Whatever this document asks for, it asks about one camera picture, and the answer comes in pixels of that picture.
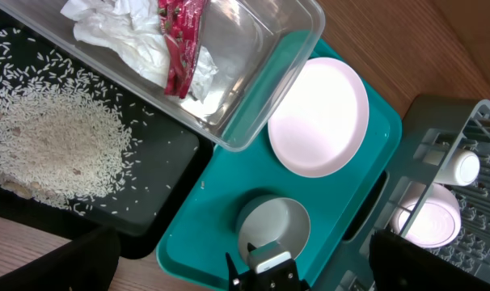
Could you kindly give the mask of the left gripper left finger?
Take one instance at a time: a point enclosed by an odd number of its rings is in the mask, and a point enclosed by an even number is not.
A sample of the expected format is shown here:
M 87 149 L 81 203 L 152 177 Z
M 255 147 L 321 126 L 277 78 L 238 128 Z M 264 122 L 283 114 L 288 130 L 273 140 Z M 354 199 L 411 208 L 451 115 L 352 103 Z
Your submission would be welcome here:
M 0 291 L 107 290 L 120 258 L 113 228 L 100 227 L 0 277 Z

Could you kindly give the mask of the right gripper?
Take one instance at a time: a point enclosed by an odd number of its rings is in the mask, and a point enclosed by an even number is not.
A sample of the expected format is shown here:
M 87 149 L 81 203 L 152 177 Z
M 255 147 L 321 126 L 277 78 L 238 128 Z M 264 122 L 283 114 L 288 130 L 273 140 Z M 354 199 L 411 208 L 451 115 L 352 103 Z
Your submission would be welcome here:
M 256 249 L 247 244 L 248 252 Z M 294 260 L 287 260 L 271 270 L 255 274 L 251 269 L 239 274 L 230 254 L 226 253 L 226 264 L 229 273 L 229 291 L 310 291 L 306 280 L 298 276 Z

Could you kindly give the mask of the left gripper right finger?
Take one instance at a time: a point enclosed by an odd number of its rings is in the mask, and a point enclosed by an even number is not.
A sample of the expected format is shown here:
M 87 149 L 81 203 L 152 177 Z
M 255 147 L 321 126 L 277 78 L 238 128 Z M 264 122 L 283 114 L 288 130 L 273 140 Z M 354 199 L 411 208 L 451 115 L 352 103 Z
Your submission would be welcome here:
M 380 291 L 490 291 L 490 284 L 389 230 L 370 239 L 370 268 Z

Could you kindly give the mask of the grey bowl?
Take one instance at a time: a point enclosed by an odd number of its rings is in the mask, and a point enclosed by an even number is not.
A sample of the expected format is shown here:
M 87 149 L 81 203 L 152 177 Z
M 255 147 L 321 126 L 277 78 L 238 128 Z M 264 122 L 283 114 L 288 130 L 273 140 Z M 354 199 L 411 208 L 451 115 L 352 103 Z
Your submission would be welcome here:
M 294 259 L 306 247 L 311 231 L 309 213 L 298 201 L 282 196 L 262 195 L 245 204 L 235 223 L 242 261 L 248 257 L 247 244 L 262 247 L 276 241 Z

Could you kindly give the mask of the pink small bowl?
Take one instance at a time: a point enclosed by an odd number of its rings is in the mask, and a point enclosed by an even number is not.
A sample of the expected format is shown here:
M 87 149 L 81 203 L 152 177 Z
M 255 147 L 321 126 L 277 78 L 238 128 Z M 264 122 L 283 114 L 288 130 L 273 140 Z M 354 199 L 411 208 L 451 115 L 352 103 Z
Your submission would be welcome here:
M 460 208 L 454 194 L 438 183 L 432 183 L 432 193 L 426 198 L 405 238 L 422 248 L 443 247 L 451 243 L 461 229 Z M 411 182 L 401 205 L 391 219 L 391 228 L 397 234 L 410 217 L 425 185 Z

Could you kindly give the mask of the cream paper cup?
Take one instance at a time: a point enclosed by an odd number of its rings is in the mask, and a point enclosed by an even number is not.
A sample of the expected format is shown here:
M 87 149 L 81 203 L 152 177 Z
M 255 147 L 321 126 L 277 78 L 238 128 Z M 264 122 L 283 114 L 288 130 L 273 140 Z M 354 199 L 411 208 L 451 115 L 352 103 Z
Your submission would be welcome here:
M 437 173 L 434 182 L 453 186 L 467 186 L 476 180 L 479 171 L 478 156 L 470 150 L 458 149 L 446 163 L 446 167 Z

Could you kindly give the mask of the pile of rice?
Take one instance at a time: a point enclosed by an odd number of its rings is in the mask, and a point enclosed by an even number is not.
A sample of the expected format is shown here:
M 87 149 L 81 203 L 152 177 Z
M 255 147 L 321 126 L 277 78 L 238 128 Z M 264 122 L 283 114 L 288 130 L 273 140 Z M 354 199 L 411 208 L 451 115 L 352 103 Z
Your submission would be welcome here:
M 143 141 L 123 97 L 29 33 L 0 30 L 0 188 L 79 215 L 133 190 Z

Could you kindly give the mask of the white napkin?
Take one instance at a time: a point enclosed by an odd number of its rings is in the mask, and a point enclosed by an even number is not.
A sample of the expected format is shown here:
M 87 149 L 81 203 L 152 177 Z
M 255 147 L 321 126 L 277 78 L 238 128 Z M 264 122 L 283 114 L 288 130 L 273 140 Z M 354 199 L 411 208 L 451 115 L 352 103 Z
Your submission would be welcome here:
M 170 55 L 160 29 L 158 0 L 69 0 L 61 14 L 74 21 L 77 41 L 111 49 L 140 76 L 166 89 Z M 201 32 L 199 44 L 187 95 L 202 102 L 218 68 L 201 46 Z

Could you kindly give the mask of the red snack wrapper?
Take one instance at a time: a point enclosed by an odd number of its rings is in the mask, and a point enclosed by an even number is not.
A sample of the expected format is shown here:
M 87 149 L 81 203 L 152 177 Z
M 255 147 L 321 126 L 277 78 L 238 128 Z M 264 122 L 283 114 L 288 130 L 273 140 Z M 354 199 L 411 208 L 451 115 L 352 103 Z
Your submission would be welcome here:
M 166 95 L 184 99 L 198 61 L 200 32 L 207 0 L 158 0 L 160 29 L 170 64 Z

